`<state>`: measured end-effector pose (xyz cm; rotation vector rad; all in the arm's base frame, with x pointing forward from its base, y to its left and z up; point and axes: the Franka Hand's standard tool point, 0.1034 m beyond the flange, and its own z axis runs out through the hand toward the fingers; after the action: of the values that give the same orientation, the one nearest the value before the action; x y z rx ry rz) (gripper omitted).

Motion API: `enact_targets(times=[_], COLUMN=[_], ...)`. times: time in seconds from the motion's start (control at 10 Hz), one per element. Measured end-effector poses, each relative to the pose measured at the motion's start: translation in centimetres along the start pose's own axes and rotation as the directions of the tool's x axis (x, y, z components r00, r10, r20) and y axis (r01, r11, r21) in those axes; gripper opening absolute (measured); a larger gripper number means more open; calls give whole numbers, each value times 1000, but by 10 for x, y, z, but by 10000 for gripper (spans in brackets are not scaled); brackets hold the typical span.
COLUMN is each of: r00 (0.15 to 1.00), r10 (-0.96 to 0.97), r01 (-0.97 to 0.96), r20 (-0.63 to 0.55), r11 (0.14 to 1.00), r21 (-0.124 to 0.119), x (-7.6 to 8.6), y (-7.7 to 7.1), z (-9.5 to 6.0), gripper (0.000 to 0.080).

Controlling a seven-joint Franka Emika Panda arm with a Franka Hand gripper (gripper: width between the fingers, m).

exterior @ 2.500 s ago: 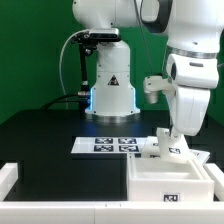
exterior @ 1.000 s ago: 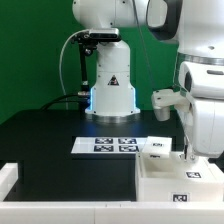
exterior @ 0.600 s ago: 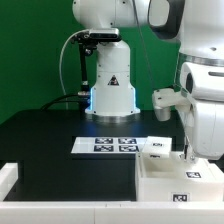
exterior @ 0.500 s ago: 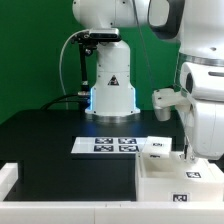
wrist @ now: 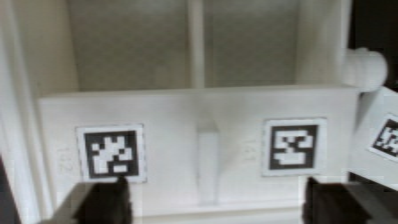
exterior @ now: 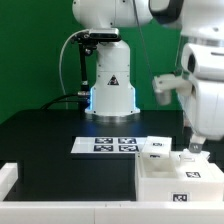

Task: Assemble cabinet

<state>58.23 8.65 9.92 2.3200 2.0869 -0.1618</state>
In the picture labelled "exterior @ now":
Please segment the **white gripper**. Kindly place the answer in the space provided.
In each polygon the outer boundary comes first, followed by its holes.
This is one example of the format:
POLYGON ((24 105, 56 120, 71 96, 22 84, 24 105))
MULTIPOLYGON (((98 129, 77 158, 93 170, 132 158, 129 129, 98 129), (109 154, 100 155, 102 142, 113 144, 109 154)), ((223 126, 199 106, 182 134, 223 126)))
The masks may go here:
POLYGON ((224 137, 224 82, 192 78, 191 83, 191 94, 178 98, 195 133, 188 149, 200 153, 206 139, 219 141, 224 137))

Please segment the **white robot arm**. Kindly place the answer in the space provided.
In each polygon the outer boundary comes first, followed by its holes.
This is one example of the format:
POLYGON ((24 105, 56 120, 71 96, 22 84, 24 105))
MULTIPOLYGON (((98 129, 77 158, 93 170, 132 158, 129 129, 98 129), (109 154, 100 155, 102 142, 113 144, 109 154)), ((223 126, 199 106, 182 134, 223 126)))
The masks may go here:
POLYGON ((193 131, 190 151, 224 138, 224 0, 74 0, 72 11, 85 27, 80 58, 98 54, 87 116, 109 120, 139 113, 130 48, 119 29, 156 20, 181 31, 177 73, 153 79, 157 101, 166 105, 177 91, 184 122, 193 131))

